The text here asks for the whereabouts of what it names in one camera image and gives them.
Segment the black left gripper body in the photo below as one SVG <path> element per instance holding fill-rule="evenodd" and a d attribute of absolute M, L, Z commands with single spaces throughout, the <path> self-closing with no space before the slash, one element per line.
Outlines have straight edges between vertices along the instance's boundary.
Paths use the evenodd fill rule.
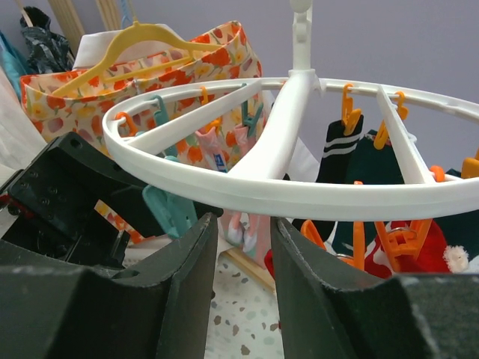
<path fill-rule="evenodd" d="M 130 235 L 95 206 L 104 202 L 144 237 L 167 232 L 148 209 L 146 183 L 75 132 L 55 138 L 1 187 L 13 219 L 1 235 L 37 254 L 83 266 L 120 268 Z"/>

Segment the white round sock hanger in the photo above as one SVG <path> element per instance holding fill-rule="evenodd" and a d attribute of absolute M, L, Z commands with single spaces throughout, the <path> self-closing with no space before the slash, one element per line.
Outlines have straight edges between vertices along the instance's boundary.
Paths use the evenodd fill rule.
<path fill-rule="evenodd" d="M 436 218 L 478 208 L 478 180 L 448 177 L 434 180 L 417 147 L 394 109 L 397 87 L 356 82 L 354 92 L 375 96 L 385 120 L 402 185 L 336 185 L 286 181 L 299 127 L 313 91 L 339 90 L 340 79 L 320 79 L 311 67 L 312 3 L 292 1 L 293 67 L 286 78 L 233 79 L 166 88 L 158 95 L 166 101 L 192 98 L 203 89 L 219 98 L 144 134 L 119 134 L 121 111 L 143 111 L 152 94 L 143 93 L 112 107 L 103 118 L 109 153 L 128 173 L 148 184 L 192 200 L 223 208 L 219 203 L 219 177 L 215 171 L 183 165 L 160 157 L 211 120 L 236 108 L 263 89 L 278 95 L 266 128 L 257 143 L 226 174 L 245 186 L 245 211 L 278 217 L 339 221 L 390 221 Z"/>

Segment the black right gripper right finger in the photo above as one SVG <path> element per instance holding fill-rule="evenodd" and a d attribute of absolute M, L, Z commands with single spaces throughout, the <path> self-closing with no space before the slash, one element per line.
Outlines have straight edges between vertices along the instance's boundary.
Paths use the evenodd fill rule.
<path fill-rule="evenodd" d="M 374 277 L 271 220 L 286 358 L 476 358 L 478 276 Z"/>

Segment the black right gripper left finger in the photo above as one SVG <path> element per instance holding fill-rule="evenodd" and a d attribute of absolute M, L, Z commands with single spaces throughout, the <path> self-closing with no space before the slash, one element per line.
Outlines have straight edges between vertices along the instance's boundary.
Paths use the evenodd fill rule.
<path fill-rule="evenodd" d="M 115 271 L 1 243 L 3 358 L 202 358 L 216 216 Z"/>

